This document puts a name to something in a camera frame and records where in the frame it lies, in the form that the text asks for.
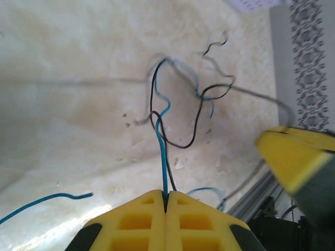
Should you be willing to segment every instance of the black pattern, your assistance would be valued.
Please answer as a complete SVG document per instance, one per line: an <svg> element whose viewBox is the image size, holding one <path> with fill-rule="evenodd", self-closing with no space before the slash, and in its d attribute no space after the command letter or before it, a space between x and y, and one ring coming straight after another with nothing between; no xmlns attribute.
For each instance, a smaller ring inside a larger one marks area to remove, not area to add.
<svg viewBox="0 0 335 251"><path fill-rule="evenodd" d="M323 82L325 51L322 49L323 19L319 17L321 4L319 0L294 0L290 7L293 41L293 63L296 66L297 104L299 106L299 126L323 131L329 124L326 116L328 107L327 89Z"/></svg>

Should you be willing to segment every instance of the marble floor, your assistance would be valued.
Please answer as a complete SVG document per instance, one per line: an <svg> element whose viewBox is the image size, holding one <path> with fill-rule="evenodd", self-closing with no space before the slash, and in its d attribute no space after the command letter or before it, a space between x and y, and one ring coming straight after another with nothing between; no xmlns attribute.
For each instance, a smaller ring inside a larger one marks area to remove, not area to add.
<svg viewBox="0 0 335 251"><path fill-rule="evenodd" d="M228 42L209 55L237 86L275 96L267 10L241 16L221 0L1 1L0 218L52 193L94 196L18 214L0 225L0 250L64 250L89 219L161 189L155 133L133 123L146 107L141 79L153 55L165 53L191 65L201 89L222 82L197 52L223 31ZM168 137L186 144L199 100L167 66L158 84L172 102ZM192 147L170 147L182 192L214 186L229 193L260 158L255 139L278 124L275 105L233 90L215 104L211 119L204 106ZM154 99L157 111L164 106ZM210 192L195 196L218 203Z"/></svg>

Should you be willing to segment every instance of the patterned border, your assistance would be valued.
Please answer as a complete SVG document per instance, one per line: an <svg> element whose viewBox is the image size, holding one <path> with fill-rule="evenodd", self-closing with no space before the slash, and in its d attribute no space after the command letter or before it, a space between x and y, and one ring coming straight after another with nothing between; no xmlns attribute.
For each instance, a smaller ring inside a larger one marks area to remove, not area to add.
<svg viewBox="0 0 335 251"><path fill-rule="evenodd" d="M294 65L296 68L296 85L299 95L299 126L304 129L323 131L329 124L326 103L328 96L325 94L326 80L323 70L325 64L325 51L322 50L323 28L320 24L323 19L319 17L321 4L319 0L293 0L290 7L293 40Z"/></svg>

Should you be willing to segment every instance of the beige marble surface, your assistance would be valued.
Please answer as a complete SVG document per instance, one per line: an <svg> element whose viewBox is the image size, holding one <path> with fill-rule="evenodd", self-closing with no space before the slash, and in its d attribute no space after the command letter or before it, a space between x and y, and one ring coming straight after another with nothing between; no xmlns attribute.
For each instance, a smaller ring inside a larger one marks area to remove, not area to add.
<svg viewBox="0 0 335 251"><path fill-rule="evenodd" d="M0 1L0 218L52 193L95 193L15 216L0 225L0 250L64 250L90 218L161 189L155 133L133 124L146 84L115 78L143 79L163 52L194 67L201 88L220 82L196 52L224 30L228 43L210 55L236 85L275 96L266 10L239 16L221 0ZM187 143L198 100L167 67L159 88L172 101L168 136ZM164 106L154 100L156 110ZM170 147L180 191L234 189L259 159L255 139L278 123L275 106L234 91L209 113L206 104L190 149ZM217 204L209 192L197 196Z"/></svg>

